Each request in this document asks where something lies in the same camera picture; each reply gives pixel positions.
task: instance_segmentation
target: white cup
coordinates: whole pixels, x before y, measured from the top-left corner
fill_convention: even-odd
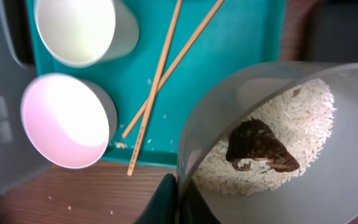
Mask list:
[[[25,133],[51,162],[79,169],[98,161],[117,129],[117,111],[96,84],[61,73],[33,80],[22,97]]]
[[[34,10],[42,42],[71,67],[126,55],[139,39],[139,25],[121,0],[37,0]]]

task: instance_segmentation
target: wooden table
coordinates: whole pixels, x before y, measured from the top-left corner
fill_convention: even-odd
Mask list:
[[[283,60],[296,60],[305,16],[317,0],[288,0]],[[98,162],[82,170],[51,166],[46,173],[0,197],[1,223],[132,223],[143,211],[163,175],[173,169]],[[358,224],[358,217],[352,222]]]

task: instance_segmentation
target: tray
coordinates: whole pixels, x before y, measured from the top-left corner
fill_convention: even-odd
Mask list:
[[[124,57],[87,68],[66,67],[44,47],[34,21],[34,0],[26,0],[37,74],[61,72],[91,80],[104,88],[118,113],[117,132],[103,160],[129,162],[140,122],[126,139],[121,137],[149,94],[162,45],[175,8],[174,0],[124,0],[139,21],[135,49]],[[185,0],[167,59],[167,68],[214,0]],[[156,97],[138,164],[176,167],[181,129],[201,97],[223,78],[249,65],[278,59],[284,0],[227,0],[172,73]]]

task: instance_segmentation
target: grain of rice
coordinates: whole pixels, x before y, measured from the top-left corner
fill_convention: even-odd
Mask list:
[[[293,91],[301,89],[293,96]],[[300,177],[321,155],[320,151],[333,127],[334,96],[329,87],[317,78],[298,85],[275,97],[252,112],[251,117],[269,125],[274,135],[299,162],[293,172],[278,173],[266,161],[243,159],[239,165],[250,164],[250,171],[236,171],[226,161],[227,137],[221,139],[199,165],[193,179],[202,189],[220,194],[251,195],[265,189],[278,189],[291,177]]]

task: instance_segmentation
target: chopstick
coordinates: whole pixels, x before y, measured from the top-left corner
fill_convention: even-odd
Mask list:
[[[221,7],[224,0],[217,0],[215,5],[211,8],[211,10],[208,12],[208,14],[205,16],[203,21],[199,24],[197,29],[194,31],[194,33],[191,35],[185,46],[180,50],[177,57],[174,59],[172,64],[169,66],[168,70],[164,73],[163,77],[160,80],[160,84],[158,86],[158,91],[160,91],[161,87],[164,85],[164,83],[168,80],[169,76],[172,74],[174,69],[178,66],[179,62],[182,60],[182,58],[185,56],[187,51],[190,49],[190,47],[194,44],[198,36],[202,33],[204,28],[207,26],[207,24],[210,22],[212,17],[215,15],[216,11]],[[128,127],[125,129],[125,131],[122,133],[122,137],[126,138],[132,128],[135,126],[136,122],[139,120],[140,116],[142,116],[143,112],[146,109],[148,98],[144,101],[143,105],[140,107],[139,111],[135,114],[132,121],[128,124]]]
[[[142,146],[142,141],[143,141],[143,137],[144,137],[144,134],[146,131],[147,123],[149,122],[150,114],[151,114],[151,111],[153,108],[155,95],[158,92],[158,90],[157,90],[158,84],[160,83],[160,79],[161,79],[161,75],[162,75],[162,72],[164,69],[165,61],[167,60],[169,47],[171,45],[171,41],[172,41],[172,37],[173,37],[173,32],[175,31],[175,27],[177,25],[179,12],[180,12],[180,8],[181,8],[181,3],[182,3],[182,0],[177,0],[177,4],[176,4],[175,10],[173,12],[171,23],[168,28],[167,37],[165,38],[165,42],[162,47],[160,60],[158,61],[158,65],[157,65],[157,71],[155,72],[152,88],[150,90],[150,95],[146,102],[143,120],[140,125],[139,133],[137,135],[135,149],[134,149],[134,152],[132,153],[131,162],[129,163],[129,168],[128,168],[128,172],[127,172],[127,175],[129,175],[129,176],[132,175],[132,173],[135,169],[137,156],[139,155],[140,147]]]

